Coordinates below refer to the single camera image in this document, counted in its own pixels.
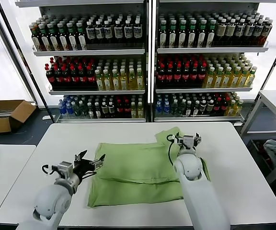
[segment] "folded green cloth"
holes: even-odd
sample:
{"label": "folded green cloth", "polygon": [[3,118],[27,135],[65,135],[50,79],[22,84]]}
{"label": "folded green cloth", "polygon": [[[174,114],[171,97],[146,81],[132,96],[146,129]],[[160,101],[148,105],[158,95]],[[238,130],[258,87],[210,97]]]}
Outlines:
{"label": "folded green cloth", "polygon": [[[182,188],[168,157],[169,134],[175,127],[156,135],[157,143],[100,143],[96,159],[106,154],[103,167],[92,177],[89,207],[137,203],[159,203],[182,199]],[[176,159],[179,146],[172,145]]]}

